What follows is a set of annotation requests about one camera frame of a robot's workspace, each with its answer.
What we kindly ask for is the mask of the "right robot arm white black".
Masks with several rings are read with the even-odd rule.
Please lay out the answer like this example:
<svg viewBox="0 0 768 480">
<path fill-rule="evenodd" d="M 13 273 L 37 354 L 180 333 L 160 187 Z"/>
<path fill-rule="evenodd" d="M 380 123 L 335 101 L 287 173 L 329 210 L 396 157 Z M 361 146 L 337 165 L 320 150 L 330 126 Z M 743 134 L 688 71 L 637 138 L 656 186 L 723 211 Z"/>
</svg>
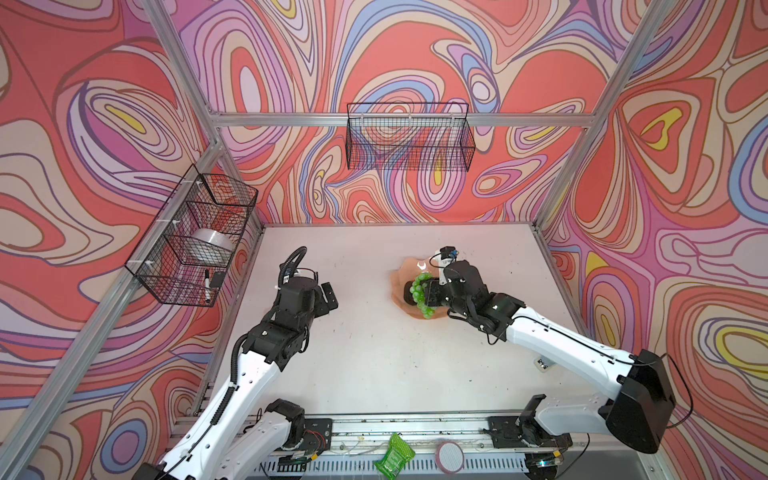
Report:
<svg viewBox="0 0 768 480">
<path fill-rule="evenodd" d="M 424 314 L 444 307 L 449 318 L 471 325 L 489 344 L 525 347 L 594 387 L 594 394 L 570 399 L 532 397 L 520 418 L 523 430 L 610 434 L 637 452 L 659 451 L 677 405 L 663 356 L 612 348 L 563 327 L 516 297 L 490 291 L 465 260 L 441 266 L 437 276 L 417 275 L 405 295 Z"/>
</svg>

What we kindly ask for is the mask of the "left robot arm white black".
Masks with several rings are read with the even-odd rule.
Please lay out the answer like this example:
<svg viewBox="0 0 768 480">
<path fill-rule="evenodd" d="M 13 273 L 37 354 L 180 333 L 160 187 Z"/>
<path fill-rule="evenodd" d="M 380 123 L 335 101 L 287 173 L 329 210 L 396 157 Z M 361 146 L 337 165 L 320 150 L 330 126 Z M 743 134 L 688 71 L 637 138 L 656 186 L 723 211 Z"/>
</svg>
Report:
<svg viewBox="0 0 768 480">
<path fill-rule="evenodd" d="M 293 402 L 272 401 L 249 429 L 245 421 L 292 357 L 307 349 L 313 321 L 337 308 L 330 283 L 283 274 L 272 308 L 236 340 L 227 382 L 177 445 L 133 477 L 245 479 L 273 452 L 302 449 L 305 410 Z"/>
</svg>

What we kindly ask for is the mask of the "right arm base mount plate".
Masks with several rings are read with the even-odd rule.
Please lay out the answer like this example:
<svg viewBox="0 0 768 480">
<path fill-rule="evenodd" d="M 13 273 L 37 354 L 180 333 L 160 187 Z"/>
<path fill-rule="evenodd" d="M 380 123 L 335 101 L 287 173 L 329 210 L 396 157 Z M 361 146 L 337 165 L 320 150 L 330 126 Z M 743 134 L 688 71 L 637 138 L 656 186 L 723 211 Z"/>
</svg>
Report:
<svg viewBox="0 0 768 480">
<path fill-rule="evenodd" d="M 552 435 L 532 417 L 491 416 L 485 433 L 495 448 L 555 448 L 568 450 L 573 441 L 569 434 Z"/>
</svg>

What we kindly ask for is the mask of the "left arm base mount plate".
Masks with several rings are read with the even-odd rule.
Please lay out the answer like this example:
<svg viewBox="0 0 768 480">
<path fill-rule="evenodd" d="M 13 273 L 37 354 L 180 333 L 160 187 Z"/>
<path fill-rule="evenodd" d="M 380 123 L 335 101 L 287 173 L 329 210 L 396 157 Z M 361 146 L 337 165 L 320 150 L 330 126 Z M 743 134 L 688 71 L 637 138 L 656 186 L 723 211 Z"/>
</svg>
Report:
<svg viewBox="0 0 768 480">
<path fill-rule="evenodd" d="M 305 456 L 320 455 L 331 447 L 333 420 L 331 418 L 309 418 L 305 421 L 304 432 L 298 450 L 304 451 Z"/>
</svg>

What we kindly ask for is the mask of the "green fake grape bunch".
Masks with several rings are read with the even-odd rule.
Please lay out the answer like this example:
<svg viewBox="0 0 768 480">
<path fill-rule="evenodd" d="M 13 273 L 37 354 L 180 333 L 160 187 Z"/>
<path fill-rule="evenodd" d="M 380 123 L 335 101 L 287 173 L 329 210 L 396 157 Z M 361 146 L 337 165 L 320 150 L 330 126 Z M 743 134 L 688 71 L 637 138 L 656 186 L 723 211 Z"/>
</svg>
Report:
<svg viewBox="0 0 768 480">
<path fill-rule="evenodd" d="M 434 293 L 439 286 L 437 277 L 420 273 L 403 286 L 404 311 L 417 320 L 433 320 L 437 317 L 437 303 Z"/>
</svg>

